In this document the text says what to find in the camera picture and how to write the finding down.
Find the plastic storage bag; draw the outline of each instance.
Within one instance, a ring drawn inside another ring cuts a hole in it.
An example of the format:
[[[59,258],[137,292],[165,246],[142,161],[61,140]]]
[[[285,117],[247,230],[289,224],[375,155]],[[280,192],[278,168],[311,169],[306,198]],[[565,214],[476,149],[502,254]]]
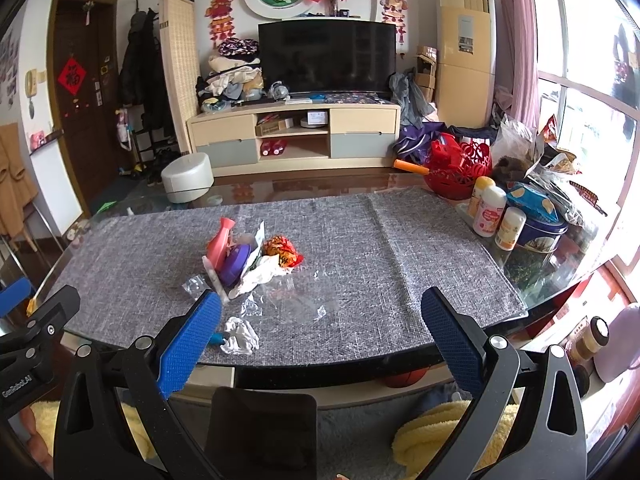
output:
[[[281,322],[307,323],[322,319],[338,310],[332,280],[322,270],[302,270],[276,276],[259,285],[254,294],[262,302],[263,316]]]
[[[524,163],[528,174],[540,161],[545,149],[545,139],[525,124],[505,115],[498,135],[491,145],[494,166],[504,156],[516,158]]]

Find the drawer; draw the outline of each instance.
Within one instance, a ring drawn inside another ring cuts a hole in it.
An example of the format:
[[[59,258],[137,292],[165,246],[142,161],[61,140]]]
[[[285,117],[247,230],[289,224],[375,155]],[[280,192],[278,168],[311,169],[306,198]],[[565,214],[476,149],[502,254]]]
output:
[[[207,146],[198,146],[196,150],[209,155],[212,168],[242,166],[258,162],[258,148],[254,139],[212,142]]]
[[[199,121],[189,128],[195,148],[222,140],[255,139],[255,115]]]
[[[331,158],[387,157],[395,134],[331,134]]]
[[[396,132],[395,108],[333,108],[329,112],[332,134]]]

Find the crumpled tissue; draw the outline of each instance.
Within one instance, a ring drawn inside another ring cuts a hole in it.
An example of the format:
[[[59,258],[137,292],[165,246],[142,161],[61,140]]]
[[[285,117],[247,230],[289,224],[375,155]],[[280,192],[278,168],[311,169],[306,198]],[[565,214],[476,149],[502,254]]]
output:
[[[234,289],[229,293],[232,300],[254,290],[261,283],[268,283],[274,276],[285,276],[290,274],[293,269],[284,269],[280,266],[280,257],[261,256],[258,258],[255,269],[249,270],[241,279]]]
[[[224,332],[229,332],[226,342],[220,347],[225,354],[251,355],[260,349],[258,335],[245,319],[230,317],[225,323]]]

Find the orange handle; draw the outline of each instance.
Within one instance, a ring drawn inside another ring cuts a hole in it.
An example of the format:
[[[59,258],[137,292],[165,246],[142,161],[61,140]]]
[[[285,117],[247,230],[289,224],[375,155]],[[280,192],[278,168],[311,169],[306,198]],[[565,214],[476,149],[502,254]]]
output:
[[[417,173],[421,175],[429,174],[429,168],[418,166],[417,164],[412,164],[410,162],[405,162],[404,160],[400,160],[399,158],[396,158],[396,160],[394,161],[394,168],[398,168],[398,170],[411,171],[411,173]]]

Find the jar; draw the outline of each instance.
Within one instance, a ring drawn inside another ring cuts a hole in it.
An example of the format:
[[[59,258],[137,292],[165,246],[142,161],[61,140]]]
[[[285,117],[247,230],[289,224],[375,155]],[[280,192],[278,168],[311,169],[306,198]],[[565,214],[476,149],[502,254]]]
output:
[[[495,234],[507,203],[507,194],[498,186],[489,186],[482,192],[482,200],[474,218],[474,231],[484,238]]]
[[[609,326],[599,316],[591,318],[589,324],[564,346],[572,364],[583,364],[591,359],[609,342]]]
[[[526,221],[527,215],[520,209],[508,207],[498,229],[498,234],[495,235],[495,244],[503,251],[511,251],[515,247],[516,240],[520,236]]]
[[[471,193],[471,200],[469,200],[469,205],[466,208],[466,213],[471,216],[471,218],[476,217],[478,206],[480,205],[480,200],[482,199],[482,192],[489,186],[495,186],[495,182],[492,178],[488,176],[479,176],[476,179],[474,190]]]

